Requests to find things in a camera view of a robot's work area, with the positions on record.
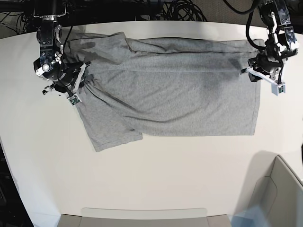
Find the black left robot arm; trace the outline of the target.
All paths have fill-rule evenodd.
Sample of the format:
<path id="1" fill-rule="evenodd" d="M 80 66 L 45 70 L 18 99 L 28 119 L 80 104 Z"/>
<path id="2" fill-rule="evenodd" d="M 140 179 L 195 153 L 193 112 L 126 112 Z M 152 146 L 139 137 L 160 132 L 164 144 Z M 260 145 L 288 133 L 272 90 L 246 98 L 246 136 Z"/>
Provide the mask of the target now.
<path id="1" fill-rule="evenodd" d="M 250 12 L 246 24 L 246 38 L 257 49 L 257 56 L 248 60 L 254 72 L 249 73 L 251 82 L 268 78 L 277 84 L 282 83 L 284 62 L 297 55 L 299 42 L 291 25 L 289 11 L 284 0 L 254 0 L 252 9 L 257 9 L 261 20 L 267 27 L 268 39 L 264 46 L 257 45 L 249 35 L 253 12 Z"/>

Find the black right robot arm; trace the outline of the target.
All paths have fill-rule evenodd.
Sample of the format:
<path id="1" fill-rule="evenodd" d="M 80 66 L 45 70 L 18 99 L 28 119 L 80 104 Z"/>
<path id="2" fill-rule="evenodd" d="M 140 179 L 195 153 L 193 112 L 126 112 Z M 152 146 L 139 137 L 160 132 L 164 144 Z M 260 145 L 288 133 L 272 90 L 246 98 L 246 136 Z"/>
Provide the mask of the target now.
<path id="1" fill-rule="evenodd" d="M 40 56 L 34 61 L 34 71 L 38 77 L 53 82 L 49 88 L 45 88 L 44 94 L 55 89 L 72 97 L 81 82 L 80 70 L 83 62 L 64 62 L 67 41 L 62 41 L 62 25 L 58 18 L 65 16 L 66 12 L 65 0 L 35 1 L 33 16 L 42 21 L 36 33 Z"/>

